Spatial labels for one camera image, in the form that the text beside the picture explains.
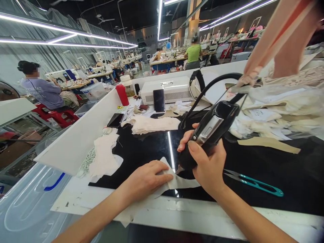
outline white machine box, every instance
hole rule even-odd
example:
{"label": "white machine box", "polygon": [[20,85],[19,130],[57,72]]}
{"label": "white machine box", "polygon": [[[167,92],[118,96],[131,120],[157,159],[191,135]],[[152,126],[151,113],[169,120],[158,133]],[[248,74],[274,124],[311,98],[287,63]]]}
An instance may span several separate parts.
{"label": "white machine box", "polygon": [[157,89],[164,89],[165,103],[194,100],[189,91],[189,77],[187,76],[145,82],[141,91],[144,105],[154,104],[153,90]]}

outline phone screen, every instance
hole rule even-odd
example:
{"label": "phone screen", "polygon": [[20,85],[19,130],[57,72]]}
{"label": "phone screen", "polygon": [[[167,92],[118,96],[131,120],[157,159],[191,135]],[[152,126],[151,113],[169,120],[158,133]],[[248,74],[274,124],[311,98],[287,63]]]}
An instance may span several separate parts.
{"label": "phone screen", "polygon": [[112,128],[118,128],[120,125],[120,122],[123,119],[124,114],[120,114],[120,113],[115,113],[112,118],[110,119],[110,121],[108,122],[107,127],[112,127]]}
{"label": "phone screen", "polygon": [[157,89],[153,91],[154,109],[156,112],[165,111],[164,90]]}

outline hand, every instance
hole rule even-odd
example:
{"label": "hand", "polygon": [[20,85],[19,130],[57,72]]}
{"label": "hand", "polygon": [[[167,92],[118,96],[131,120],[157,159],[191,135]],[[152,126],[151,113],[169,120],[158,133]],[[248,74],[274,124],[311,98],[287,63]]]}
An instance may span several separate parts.
{"label": "hand", "polygon": [[[194,123],[192,124],[192,127],[196,129],[199,126],[199,123]],[[180,140],[180,144],[178,146],[177,151],[180,153],[185,149],[186,143],[189,141],[189,138],[193,134],[194,130],[186,131],[185,134],[183,135],[183,138]]]}
{"label": "hand", "polygon": [[213,196],[225,188],[223,181],[223,168],[226,159],[226,151],[222,139],[215,146],[211,156],[207,156],[205,151],[196,142],[188,142],[189,152],[197,162],[197,167],[192,170],[196,180],[205,191]]}
{"label": "hand", "polygon": [[156,175],[163,170],[169,167],[159,160],[151,161],[137,168],[117,190],[123,191],[128,204],[143,200],[173,179],[171,174]]}

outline red stool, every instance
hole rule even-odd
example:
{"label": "red stool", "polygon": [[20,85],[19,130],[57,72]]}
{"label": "red stool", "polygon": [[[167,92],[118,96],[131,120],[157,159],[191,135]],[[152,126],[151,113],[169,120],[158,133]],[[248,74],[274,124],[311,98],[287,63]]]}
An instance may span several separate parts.
{"label": "red stool", "polygon": [[50,110],[45,105],[38,103],[35,104],[35,106],[37,108],[34,109],[33,112],[36,112],[43,120],[48,121],[48,118],[51,118],[51,115],[49,114]]}
{"label": "red stool", "polygon": [[50,111],[51,117],[60,125],[61,128],[66,128],[75,123],[79,118],[74,114],[74,111],[68,107],[62,107]]}

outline ceiling light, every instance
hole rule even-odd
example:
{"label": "ceiling light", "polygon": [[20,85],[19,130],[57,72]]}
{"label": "ceiling light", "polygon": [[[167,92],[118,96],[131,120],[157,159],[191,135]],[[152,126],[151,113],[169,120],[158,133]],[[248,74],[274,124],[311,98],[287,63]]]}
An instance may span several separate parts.
{"label": "ceiling light", "polygon": [[77,34],[66,35],[66,36],[63,36],[61,38],[57,38],[57,39],[48,41],[48,43],[52,44],[52,43],[60,42],[60,41],[63,41],[65,39],[69,39],[69,38],[76,37],[76,36],[77,36]]}
{"label": "ceiling light", "polygon": [[241,7],[241,8],[238,8],[237,10],[235,10],[235,11],[233,11],[233,12],[231,12],[231,13],[229,13],[229,14],[227,14],[227,15],[225,15],[225,16],[223,16],[223,17],[217,19],[217,20],[215,20],[214,22],[210,23],[209,25],[215,24],[215,23],[217,23],[217,22],[219,22],[219,21],[221,21],[221,20],[223,20],[223,19],[226,19],[227,17],[232,16],[233,14],[235,14],[235,13],[237,13],[237,12],[239,12],[239,11],[241,11],[241,10],[243,10],[243,9],[245,9],[245,8],[247,8],[247,7],[249,7],[249,6],[253,5],[253,4],[255,4],[255,3],[257,3],[257,2],[259,2],[259,1],[261,1],[261,0],[255,0],[255,1],[253,1],[253,2],[250,2],[250,3],[248,3],[247,5],[245,5],[245,6]]}
{"label": "ceiling light", "polygon": [[16,0],[16,2],[18,3],[19,7],[24,11],[24,13],[28,15],[27,12],[24,10],[23,6],[20,4],[19,0]]}
{"label": "ceiling light", "polygon": [[160,27],[161,27],[161,14],[162,14],[162,3],[163,0],[159,0],[159,21],[158,21],[158,40],[160,38]]}
{"label": "ceiling light", "polygon": [[0,39],[0,43],[13,43],[13,44],[33,44],[33,45],[47,45],[47,46],[71,46],[71,47],[90,47],[90,48],[111,48],[111,49],[128,49],[127,47],[113,47],[113,46],[96,46],[72,43],[47,43],[47,42],[33,42],[28,40],[6,40]]}
{"label": "ceiling light", "polygon": [[46,9],[43,9],[43,8],[39,8],[40,10],[42,10],[42,11],[44,11],[44,12],[47,12],[47,10]]}
{"label": "ceiling light", "polygon": [[219,25],[224,24],[224,23],[226,23],[226,22],[228,22],[228,21],[231,21],[231,20],[233,20],[233,19],[236,19],[236,18],[238,18],[238,17],[240,17],[240,16],[242,16],[242,15],[245,15],[245,14],[247,14],[247,13],[249,13],[249,12],[252,12],[252,11],[258,9],[258,8],[261,8],[261,7],[263,7],[263,6],[265,6],[265,5],[268,5],[269,3],[272,3],[272,2],[275,2],[275,1],[277,1],[277,0],[270,0],[270,1],[268,1],[268,2],[262,3],[262,4],[260,4],[260,5],[256,6],[256,7],[254,7],[254,8],[248,9],[248,10],[246,10],[246,11],[243,12],[243,13],[240,13],[240,14],[238,14],[238,15],[235,15],[235,16],[233,16],[233,17],[231,17],[231,18],[229,18],[229,19],[227,19],[227,20],[224,20],[224,21],[222,21],[222,22],[220,22],[220,23],[217,23],[217,24],[215,24],[215,25],[213,25],[213,26],[211,26],[211,27],[209,27],[209,28],[205,28],[205,29],[202,28],[202,29],[200,29],[199,31],[204,31],[204,30],[208,30],[208,29],[214,28],[214,27],[216,27],[216,26],[219,26]]}
{"label": "ceiling light", "polygon": [[160,39],[159,41],[165,41],[167,39],[170,39],[171,37],[167,37],[167,38],[164,38],[164,39]]}
{"label": "ceiling light", "polygon": [[181,2],[181,1],[183,1],[183,0],[170,0],[170,1],[164,2],[164,5],[173,4],[173,3]]}
{"label": "ceiling light", "polygon": [[10,20],[10,21],[14,21],[14,22],[22,23],[22,24],[28,24],[28,25],[37,26],[37,27],[41,27],[41,28],[47,28],[47,29],[56,30],[56,31],[61,31],[61,32],[69,33],[69,34],[77,34],[77,35],[81,35],[81,36],[93,37],[93,38],[97,38],[97,39],[104,39],[107,41],[113,41],[113,42],[118,42],[118,43],[122,43],[122,44],[126,44],[126,45],[136,46],[135,44],[132,44],[132,43],[123,42],[123,41],[115,40],[115,39],[110,39],[110,38],[106,38],[106,37],[103,37],[100,35],[91,35],[91,34],[87,34],[87,33],[82,33],[82,32],[77,32],[77,31],[73,31],[73,30],[60,28],[60,27],[54,27],[51,25],[22,19],[17,16],[9,16],[4,13],[0,13],[0,19]]}

